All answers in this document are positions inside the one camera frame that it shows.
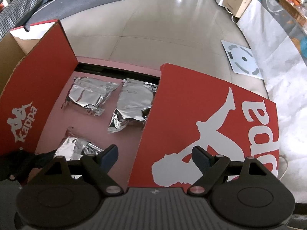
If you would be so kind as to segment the red cardboard shoe box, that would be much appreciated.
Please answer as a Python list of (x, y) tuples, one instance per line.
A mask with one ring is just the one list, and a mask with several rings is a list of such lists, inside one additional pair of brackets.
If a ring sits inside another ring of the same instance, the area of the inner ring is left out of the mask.
[(1, 40), (1, 154), (33, 152), (78, 65), (58, 20), (12, 29)]

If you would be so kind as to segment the pink lap desk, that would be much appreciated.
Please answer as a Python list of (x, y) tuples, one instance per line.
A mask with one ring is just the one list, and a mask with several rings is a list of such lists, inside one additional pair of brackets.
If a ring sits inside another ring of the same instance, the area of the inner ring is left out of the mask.
[(62, 104), (76, 76), (94, 77), (100, 80), (120, 83), (124, 78), (132, 78), (133, 73), (138, 73), (140, 74), (139, 80), (148, 80), (154, 83), (159, 80), (160, 71), (150, 67), (111, 60), (88, 57), (78, 57), (77, 60), (78, 66), (68, 79), (51, 110), (35, 153), (41, 154), (57, 149), (67, 129), (71, 129), (78, 136), (90, 140), (102, 149), (111, 144), (116, 144), (119, 148), (119, 159), (111, 168), (109, 175), (122, 188), (127, 188), (142, 136), (142, 129), (127, 126), (117, 133), (107, 132), (120, 89), (117, 89), (108, 99), (105, 105), (105, 112), (101, 116), (88, 115), (74, 105), (63, 108)]

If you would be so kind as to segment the houndstooth sofa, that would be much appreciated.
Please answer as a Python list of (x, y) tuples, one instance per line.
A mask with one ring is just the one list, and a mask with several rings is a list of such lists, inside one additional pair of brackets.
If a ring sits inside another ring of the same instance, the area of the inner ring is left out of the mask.
[(24, 25), (49, 0), (1, 0), (1, 39), (13, 28)]

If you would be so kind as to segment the grey rolled floor mat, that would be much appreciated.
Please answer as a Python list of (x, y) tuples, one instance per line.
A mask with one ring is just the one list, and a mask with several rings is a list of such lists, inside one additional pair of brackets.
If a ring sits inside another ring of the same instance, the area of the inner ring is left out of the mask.
[(28, 32), (32, 24), (62, 20), (84, 10), (117, 1), (122, 0), (53, 0), (41, 6), (23, 25), (23, 28)]

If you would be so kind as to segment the red Kappa box lid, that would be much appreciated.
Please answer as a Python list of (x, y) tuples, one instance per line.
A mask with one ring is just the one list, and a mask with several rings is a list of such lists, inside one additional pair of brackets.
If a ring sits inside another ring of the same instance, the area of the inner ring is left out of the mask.
[(277, 175), (276, 104), (228, 81), (162, 65), (129, 186), (188, 188), (202, 175), (194, 146), (232, 161), (255, 157)]

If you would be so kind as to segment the white marble tv cabinet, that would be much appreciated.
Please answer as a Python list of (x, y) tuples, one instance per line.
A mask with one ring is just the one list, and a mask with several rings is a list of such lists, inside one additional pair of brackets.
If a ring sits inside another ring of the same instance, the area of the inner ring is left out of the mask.
[(282, 182), (306, 202), (306, 58), (302, 26), (276, 0), (252, 0), (237, 23), (275, 102), (280, 154), (288, 161)]

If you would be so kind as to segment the white bathroom scale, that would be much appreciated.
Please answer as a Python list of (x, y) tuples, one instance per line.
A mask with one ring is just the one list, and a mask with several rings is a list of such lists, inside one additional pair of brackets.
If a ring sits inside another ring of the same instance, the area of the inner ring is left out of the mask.
[(224, 40), (221, 43), (234, 73), (263, 80), (250, 48)]

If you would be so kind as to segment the silver foil pouch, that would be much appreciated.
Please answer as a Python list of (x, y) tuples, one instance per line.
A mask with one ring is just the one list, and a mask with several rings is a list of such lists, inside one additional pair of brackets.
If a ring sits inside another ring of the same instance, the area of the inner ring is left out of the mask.
[(129, 124), (145, 123), (157, 89), (158, 85), (156, 84), (125, 79), (111, 117), (108, 132), (119, 132)]
[(85, 155), (98, 155), (103, 149), (88, 139), (76, 134), (72, 127), (66, 130), (64, 138), (61, 140), (54, 157), (64, 156), (66, 161), (80, 160)]
[(100, 116), (105, 111), (104, 104), (118, 87), (118, 83), (85, 76), (75, 77), (62, 108), (74, 105), (86, 114)]

